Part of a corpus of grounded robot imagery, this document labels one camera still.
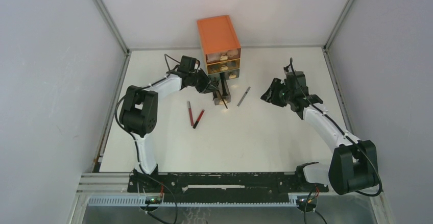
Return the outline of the clear drawer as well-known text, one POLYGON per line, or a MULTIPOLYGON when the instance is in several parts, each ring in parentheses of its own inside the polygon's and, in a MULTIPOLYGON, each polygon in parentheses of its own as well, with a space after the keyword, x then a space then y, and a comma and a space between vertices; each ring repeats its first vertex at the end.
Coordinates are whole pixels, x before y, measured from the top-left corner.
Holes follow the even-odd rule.
POLYGON ((208 74, 231 71, 240 68, 240 59, 211 63, 206 66, 208 74))
POLYGON ((241 49, 230 49, 228 51, 222 51, 217 53, 206 54, 206 63, 217 63, 222 61, 234 60, 240 58, 241 49))
POLYGON ((213 103, 215 106, 218 105, 227 105, 231 102, 231 94, 229 91, 229 87, 227 84, 226 76, 224 73, 218 73, 213 77, 214 83, 218 86, 219 90, 214 91, 213 95, 213 103))
POLYGON ((237 79, 239 78, 239 74, 240 74, 239 69, 229 70, 224 72, 224 78, 225 80, 237 79))

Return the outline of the grey silver pencil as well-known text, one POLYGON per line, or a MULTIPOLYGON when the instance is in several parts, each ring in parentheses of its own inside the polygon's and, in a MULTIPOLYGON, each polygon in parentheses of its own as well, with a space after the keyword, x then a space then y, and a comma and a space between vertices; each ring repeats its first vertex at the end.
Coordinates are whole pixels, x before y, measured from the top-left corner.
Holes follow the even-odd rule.
POLYGON ((238 106, 238 107, 242 104, 243 100, 245 99, 245 97, 246 97, 247 94, 249 93, 250 89, 251 89, 251 87, 249 86, 249 87, 246 89, 246 91, 243 93, 242 97, 240 98, 239 102, 237 103, 237 106, 238 106))

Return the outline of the red lipstick black cap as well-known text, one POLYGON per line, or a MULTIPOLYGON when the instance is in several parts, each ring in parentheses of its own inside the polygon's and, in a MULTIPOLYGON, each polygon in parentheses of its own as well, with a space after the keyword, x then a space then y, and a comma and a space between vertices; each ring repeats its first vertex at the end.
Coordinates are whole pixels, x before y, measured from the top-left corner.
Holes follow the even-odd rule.
POLYGON ((194 128, 194 129, 198 126, 198 124, 199 124, 199 122, 200 122, 200 120, 201 120, 201 118, 202 118, 204 112, 205 112, 204 109, 200 112, 198 118, 196 119, 195 123, 193 124, 193 128, 194 128))

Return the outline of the orange three-drawer organizer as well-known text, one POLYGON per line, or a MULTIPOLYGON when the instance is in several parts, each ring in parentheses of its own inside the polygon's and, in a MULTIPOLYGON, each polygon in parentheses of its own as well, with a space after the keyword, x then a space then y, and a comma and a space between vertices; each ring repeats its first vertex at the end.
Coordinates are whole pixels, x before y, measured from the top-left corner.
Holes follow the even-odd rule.
MULTIPOLYGON (((204 56, 205 70, 206 54, 228 51, 240 48, 240 42, 229 15, 214 16, 197 20, 201 49, 204 56)), ((213 79, 218 73, 208 74, 213 79)))

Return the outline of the pink lip gloss tube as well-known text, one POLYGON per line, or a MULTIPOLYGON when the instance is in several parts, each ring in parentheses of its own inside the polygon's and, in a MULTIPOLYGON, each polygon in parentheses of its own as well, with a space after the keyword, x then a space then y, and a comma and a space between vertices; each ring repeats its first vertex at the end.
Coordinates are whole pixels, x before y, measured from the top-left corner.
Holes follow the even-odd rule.
POLYGON ((191 108, 190 101, 187 101, 187 107, 188 107, 188 114, 189 114, 190 125, 191 125, 191 127, 193 127, 195 121, 194 121, 194 118, 193 118, 193 111, 192 111, 192 108, 191 108))

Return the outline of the clear top drawer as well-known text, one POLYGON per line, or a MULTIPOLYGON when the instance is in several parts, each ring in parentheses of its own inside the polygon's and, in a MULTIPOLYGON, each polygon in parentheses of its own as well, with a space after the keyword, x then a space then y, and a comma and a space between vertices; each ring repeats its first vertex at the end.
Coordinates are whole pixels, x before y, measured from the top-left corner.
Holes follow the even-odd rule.
POLYGON ((240 58, 241 49, 230 49, 228 51, 222 51, 217 53, 206 54, 206 63, 217 63, 222 61, 234 60, 240 58))

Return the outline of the black powder brush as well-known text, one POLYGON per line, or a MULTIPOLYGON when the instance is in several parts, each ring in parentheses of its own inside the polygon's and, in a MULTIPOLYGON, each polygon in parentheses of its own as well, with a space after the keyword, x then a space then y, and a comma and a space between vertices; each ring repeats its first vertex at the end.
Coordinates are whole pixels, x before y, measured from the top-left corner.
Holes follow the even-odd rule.
POLYGON ((224 73, 220 73, 220 83, 222 85, 222 96, 228 96, 229 92, 228 92, 228 86, 227 86, 227 81, 224 78, 224 73))

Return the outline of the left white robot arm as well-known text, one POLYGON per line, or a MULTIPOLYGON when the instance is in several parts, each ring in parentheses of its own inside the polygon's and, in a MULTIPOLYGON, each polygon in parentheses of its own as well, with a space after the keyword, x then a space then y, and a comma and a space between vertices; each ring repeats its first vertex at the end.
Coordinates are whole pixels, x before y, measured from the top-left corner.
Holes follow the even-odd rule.
POLYGON ((182 56, 177 65, 168 68, 159 80, 142 87, 130 85, 116 104, 115 121, 134 141, 137 154, 134 168, 143 173, 139 183, 148 192, 155 191, 160 184, 159 177, 153 174, 157 162, 151 142, 151 133, 157 125, 159 101, 187 87, 194 87, 201 94, 219 90, 200 68, 198 59, 182 56))

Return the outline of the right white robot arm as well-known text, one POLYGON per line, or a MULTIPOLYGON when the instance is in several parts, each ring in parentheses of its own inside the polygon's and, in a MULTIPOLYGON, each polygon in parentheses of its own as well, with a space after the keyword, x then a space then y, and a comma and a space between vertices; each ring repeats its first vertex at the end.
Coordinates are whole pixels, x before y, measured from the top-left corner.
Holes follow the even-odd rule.
POLYGON ((331 186, 339 195, 356 192, 376 197, 383 191, 378 173, 377 150, 370 140, 360 140, 331 118, 316 94, 309 94, 305 74, 290 71, 286 78, 274 78, 261 100, 289 106, 308 123, 332 152, 328 163, 305 163, 297 166, 296 187, 309 191, 315 184, 331 186))

